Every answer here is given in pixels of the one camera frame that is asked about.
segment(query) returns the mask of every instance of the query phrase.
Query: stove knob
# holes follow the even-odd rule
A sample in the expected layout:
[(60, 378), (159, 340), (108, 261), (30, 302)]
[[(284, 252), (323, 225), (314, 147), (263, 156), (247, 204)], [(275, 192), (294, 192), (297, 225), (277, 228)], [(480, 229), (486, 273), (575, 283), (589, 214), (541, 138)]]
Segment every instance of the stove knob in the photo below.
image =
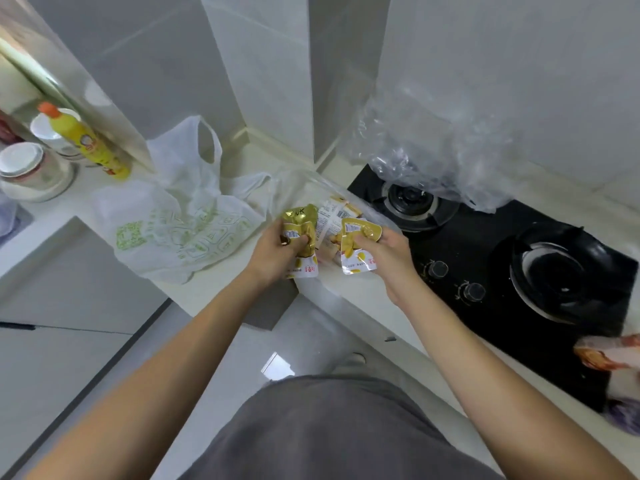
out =
[(444, 278), (449, 272), (449, 266), (443, 261), (432, 262), (429, 265), (429, 276), (437, 280)]
[(482, 301), (485, 294), (486, 290), (480, 283), (469, 283), (463, 292), (463, 295), (469, 301)]

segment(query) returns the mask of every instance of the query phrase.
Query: orange bottle cap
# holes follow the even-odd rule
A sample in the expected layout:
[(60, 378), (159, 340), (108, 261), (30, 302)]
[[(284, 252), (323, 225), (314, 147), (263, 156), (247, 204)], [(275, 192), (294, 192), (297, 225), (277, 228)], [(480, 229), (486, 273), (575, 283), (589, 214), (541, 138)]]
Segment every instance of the orange bottle cap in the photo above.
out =
[(38, 111), (43, 112), (50, 118), (59, 118), (62, 114), (55, 104), (52, 104), (48, 101), (41, 102), (38, 105)]

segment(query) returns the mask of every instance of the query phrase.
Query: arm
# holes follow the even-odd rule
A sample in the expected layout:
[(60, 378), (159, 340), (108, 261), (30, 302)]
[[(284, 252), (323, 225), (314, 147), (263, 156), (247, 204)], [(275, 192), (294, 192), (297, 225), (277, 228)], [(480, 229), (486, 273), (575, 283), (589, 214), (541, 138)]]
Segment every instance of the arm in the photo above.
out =
[(148, 479), (209, 383), (245, 313), (305, 239), (280, 245), (278, 221), (249, 264), (196, 317), (60, 439), (28, 480)]
[(601, 444), (493, 354), (415, 272), (408, 240), (384, 229), (357, 236), (374, 256), (389, 298), (510, 480), (633, 480)]

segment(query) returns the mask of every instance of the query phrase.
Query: white plastic shopping bag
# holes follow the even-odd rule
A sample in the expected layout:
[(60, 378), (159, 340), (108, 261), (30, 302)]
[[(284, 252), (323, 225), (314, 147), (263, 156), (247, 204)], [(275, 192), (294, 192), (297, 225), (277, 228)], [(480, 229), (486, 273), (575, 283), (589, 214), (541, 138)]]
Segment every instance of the white plastic shopping bag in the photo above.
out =
[[(213, 163), (198, 151), (198, 131), (208, 128)], [(258, 173), (224, 179), (220, 191), (222, 147), (199, 116), (147, 142), (156, 181), (132, 180), (94, 193), (107, 240), (116, 257), (151, 280), (185, 283), (194, 271), (233, 253), (266, 220), (243, 201), (268, 177)]]

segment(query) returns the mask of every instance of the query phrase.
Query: forearm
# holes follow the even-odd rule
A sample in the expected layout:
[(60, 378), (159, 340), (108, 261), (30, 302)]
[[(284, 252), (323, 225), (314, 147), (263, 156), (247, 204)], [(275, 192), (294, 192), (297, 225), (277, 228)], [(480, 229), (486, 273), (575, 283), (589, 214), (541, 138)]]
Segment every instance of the forearm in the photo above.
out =
[(507, 478), (634, 478), (493, 354), (425, 284), (414, 280), (403, 290), (399, 306)]
[(149, 478), (264, 288), (248, 273), (238, 275), (69, 431), (28, 479)]

